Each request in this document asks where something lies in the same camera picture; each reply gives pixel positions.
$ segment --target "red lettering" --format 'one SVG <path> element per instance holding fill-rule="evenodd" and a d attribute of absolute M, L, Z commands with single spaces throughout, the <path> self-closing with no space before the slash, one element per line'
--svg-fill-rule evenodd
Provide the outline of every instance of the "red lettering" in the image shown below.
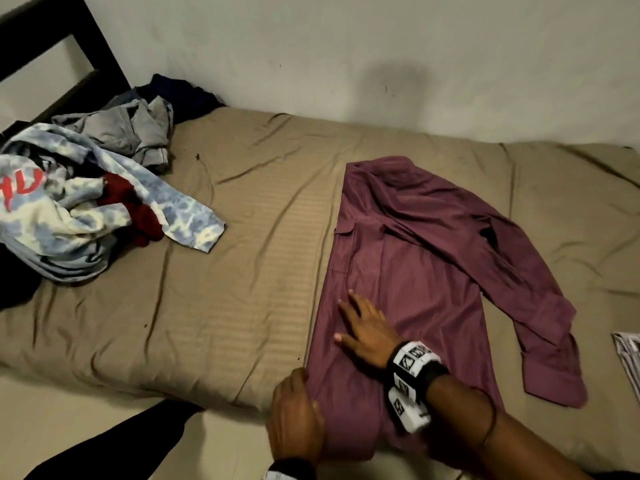
<path fill-rule="evenodd" d="M 3 177 L 2 183 L 0 184 L 0 190 L 2 190 L 2 195 L 4 197 L 4 208 L 7 212 L 11 212 L 9 209 L 9 203 L 13 197 L 13 188 L 11 186 L 11 178 Z"/>
<path fill-rule="evenodd" d="M 18 170 L 17 172 L 15 172 L 15 181 L 18 184 L 16 192 L 18 192 L 18 195 L 30 194 L 38 188 L 38 185 L 40 185 L 43 177 L 44 172 L 40 168 L 36 168 L 35 170 L 33 170 L 33 183 L 28 189 L 26 189 L 24 188 L 24 175 L 22 174 L 22 170 Z"/>

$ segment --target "floor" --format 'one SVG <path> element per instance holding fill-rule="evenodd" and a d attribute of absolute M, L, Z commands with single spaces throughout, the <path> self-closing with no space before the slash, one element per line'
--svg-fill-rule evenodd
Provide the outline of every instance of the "floor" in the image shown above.
<path fill-rule="evenodd" d="M 133 416 L 157 399 L 85 395 L 0 375 L 0 480 Z M 187 423 L 154 480 L 256 480 L 271 463 L 264 427 L 211 411 Z M 453 480 L 459 472 L 425 458 L 379 452 L 366 463 L 323 465 L 320 480 Z"/>

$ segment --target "pile of clothes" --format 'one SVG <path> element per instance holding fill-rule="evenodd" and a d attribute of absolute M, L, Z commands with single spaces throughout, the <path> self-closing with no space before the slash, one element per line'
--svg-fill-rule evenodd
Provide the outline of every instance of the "pile of clothes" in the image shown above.
<path fill-rule="evenodd" d="M 203 93 L 222 105 L 186 81 L 158 75 L 154 81 L 180 107 L 181 120 L 210 111 Z M 154 94 L 153 84 L 143 87 Z M 0 308 L 28 300 L 43 276 L 91 279 L 126 245 L 146 246 L 164 235 L 203 252 L 216 243 L 224 222 L 156 175 L 169 168 L 175 117 L 158 92 L 150 102 L 127 100 L 139 95 L 130 91 L 119 96 L 122 104 L 56 116 L 0 150 L 0 257 L 14 276 Z"/>

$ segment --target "shirt pocket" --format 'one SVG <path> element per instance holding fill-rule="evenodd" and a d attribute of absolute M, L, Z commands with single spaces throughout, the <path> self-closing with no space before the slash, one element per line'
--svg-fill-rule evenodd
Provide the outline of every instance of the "shirt pocket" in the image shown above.
<path fill-rule="evenodd" d="M 333 231 L 333 246 L 328 268 L 338 273 L 348 273 L 353 256 L 354 222 L 338 222 Z"/>

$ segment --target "mattress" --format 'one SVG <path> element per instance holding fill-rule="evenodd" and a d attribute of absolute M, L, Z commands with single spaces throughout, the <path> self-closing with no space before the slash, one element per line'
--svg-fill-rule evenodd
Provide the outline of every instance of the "mattress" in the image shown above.
<path fill-rule="evenodd" d="M 484 302 L 508 412 L 594 468 L 640 470 L 640 406 L 612 331 L 640 331 L 640 157 L 489 144 L 224 108 L 178 125 L 168 183 L 228 224 L 205 255 L 164 239 L 82 286 L 0 313 L 0 363 L 89 389 L 268 408 L 304 364 L 347 162 L 405 155 L 523 227 L 578 314 L 589 403 L 524 394 L 511 320 Z"/>

